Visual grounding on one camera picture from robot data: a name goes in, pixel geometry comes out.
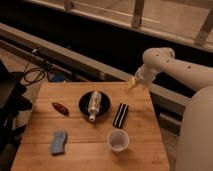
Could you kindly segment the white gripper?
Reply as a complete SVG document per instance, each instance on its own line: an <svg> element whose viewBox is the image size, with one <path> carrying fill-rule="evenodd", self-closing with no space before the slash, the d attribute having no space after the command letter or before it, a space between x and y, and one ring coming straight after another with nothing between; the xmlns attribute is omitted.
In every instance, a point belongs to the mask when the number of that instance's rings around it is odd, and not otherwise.
<svg viewBox="0 0 213 171"><path fill-rule="evenodd" d="M127 82L128 88L132 89L136 85L136 82L141 83L143 85L149 85L156 78L156 75L157 72L154 69L146 65L142 65L136 71L135 78L131 77Z"/></svg>

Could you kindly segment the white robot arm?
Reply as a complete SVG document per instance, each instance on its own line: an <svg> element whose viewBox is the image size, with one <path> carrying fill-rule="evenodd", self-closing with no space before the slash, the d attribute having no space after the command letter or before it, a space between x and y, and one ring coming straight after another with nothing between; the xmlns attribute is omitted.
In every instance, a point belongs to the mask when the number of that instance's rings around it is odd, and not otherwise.
<svg viewBox="0 0 213 171"><path fill-rule="evenodd" d="M195 91L185 107L175 171L213 171L213 68L175 58L172 48L149 48L128 88L149 86L164 72Z"/></svg>

